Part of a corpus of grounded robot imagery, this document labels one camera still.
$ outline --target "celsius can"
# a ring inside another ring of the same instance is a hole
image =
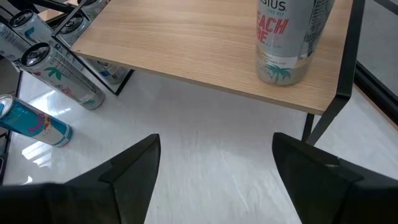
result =
[[[57,147],[73,133],[69,125],[11,95],[0,95],[0,126]]]
[[[75,41],[82,35],[85,29],[89,26],[90,21],[88,21],[80,13],[75,14],[64,28],[60,31],[60,37],[69,45],[73,45]],[[123,80],[127,75],[128,70],[125,68],[112,65],[106,62],[99,62],[92,59],[85,59],[90,63],[90,65],[97,70],[97,72],[104,77],[106,81],[110,84],[115,84]]]
[[[30,44],[19,37],[18,34],[0,23],[0,55],[19,67],[21,65],[21,57],[29,47]]]
[[[79,61],[73,58],[66,49],[51,37],[51,33],[53,31],[51,27],[32,10],[27,9],[16,14],[11,18],[9,25],[31,45],[41,42],[48,43],[57,49],[62,55],[66,56],[66,58],[71,61],[76,68],[79,70],[83,69],[83,66]]]
[[[29,48],[21,58],[22,68],[34,77],[67,95],[86,109],[92,110],[105,99],[105,94],[60,52],[49,44]]]
[[[276,85],[306,74],[334,0],[258,0],[256,70]]]
[[[109,0],[88,0],[81,10],[93,21],[108,3]]]

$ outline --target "teal can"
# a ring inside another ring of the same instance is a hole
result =
[[[0,126],[55,147],[73,134],[69,125],[11,95],[0,95]]]

